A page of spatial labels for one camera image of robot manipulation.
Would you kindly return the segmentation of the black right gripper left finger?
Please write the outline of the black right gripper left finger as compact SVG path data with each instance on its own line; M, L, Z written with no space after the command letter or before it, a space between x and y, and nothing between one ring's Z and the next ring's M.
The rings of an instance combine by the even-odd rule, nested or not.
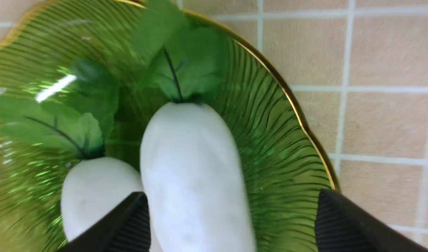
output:
M61 252L148 252L151 229L148 199L133 192Z

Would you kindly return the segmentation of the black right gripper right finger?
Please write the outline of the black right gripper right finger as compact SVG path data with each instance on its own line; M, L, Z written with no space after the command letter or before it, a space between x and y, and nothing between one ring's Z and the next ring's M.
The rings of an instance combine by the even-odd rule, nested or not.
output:
M320 190L315 239L320 252L428 251L336 190Z

